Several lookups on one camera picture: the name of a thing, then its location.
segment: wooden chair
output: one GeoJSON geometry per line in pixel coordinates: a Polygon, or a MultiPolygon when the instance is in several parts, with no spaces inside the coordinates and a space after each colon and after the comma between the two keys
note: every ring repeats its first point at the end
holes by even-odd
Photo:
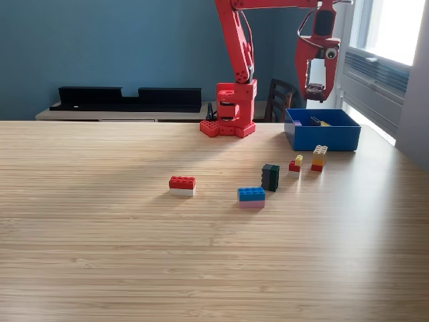
{"type": "Polygon", "coordinates": [[[286,109],[293,107],[292,105],[297,93],[298,90],[294,86],[282,80],[272,79],[264,122],[284,123],[286,109]]]}

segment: wooden table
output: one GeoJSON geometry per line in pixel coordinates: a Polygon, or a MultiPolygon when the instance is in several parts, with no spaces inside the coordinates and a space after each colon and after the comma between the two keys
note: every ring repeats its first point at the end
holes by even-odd
{"type": "Polygon", "coordinates": [[[282,124],[1,122],[0,321],[427,321],[428,175],[366,127],[322,174],[296,155],[282,124]]]}

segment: white wall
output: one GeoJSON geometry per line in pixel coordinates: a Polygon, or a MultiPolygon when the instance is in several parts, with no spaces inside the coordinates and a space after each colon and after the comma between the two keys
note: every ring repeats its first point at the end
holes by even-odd
{"type": "Polygon", "coordinates": [[[429,1],[426,2],[396,147],[429,171],[429,1]]]}

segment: red robotic arm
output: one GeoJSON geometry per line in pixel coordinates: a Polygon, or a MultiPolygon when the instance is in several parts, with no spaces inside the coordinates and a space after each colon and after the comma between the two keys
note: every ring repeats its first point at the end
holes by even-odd
{"type": "Polygon", "coordinates": [[[333,5],[350,0],[214,0],[221,21],[225,43],[235,74],[236,83],[217,85],[217,113],[219,131],[213,130],[213,124],[205,129],[204,122],[200,129],[212,136],[236,135],[244,137],[255,131],[253,121],[254,102],[257,94],[257,81],[253,79],[255,61],[253,57],[252,34],[244,16],[243,9],[299,7],[314,8],[314,19],[311,36],[301,36],[309,13],[298,30],[295,65],[298,73],[301,94],[304,99],[323,102],[328,99],[334,86],[336,62],[340,41],[332,38],[336,11],[333,5]],[[240,17],[243,18],[249,31],[249,42],[245,37],[240,17]],[[326,86],[308,84],[308,62],[324,59],[326,67],[326,86]]]}

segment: blue box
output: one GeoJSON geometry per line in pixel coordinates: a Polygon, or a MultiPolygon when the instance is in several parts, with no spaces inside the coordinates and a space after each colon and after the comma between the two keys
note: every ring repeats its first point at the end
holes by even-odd
{"type": "Polygon", "coordinates": [[[265,200],[265,191],[260,186],[255,188],[239,188],[237,190],[237,198],[239,201],[261,201],[265,200]]]}
{"type": "Polygon", "coordinates": [[[341,109],[287,109],[284,131],[294,151],[314,151],[317,145],[328,151],[355,151],[361,126],[341,109]],[[331,126],[311,126],[311,117],[331,126]]]}

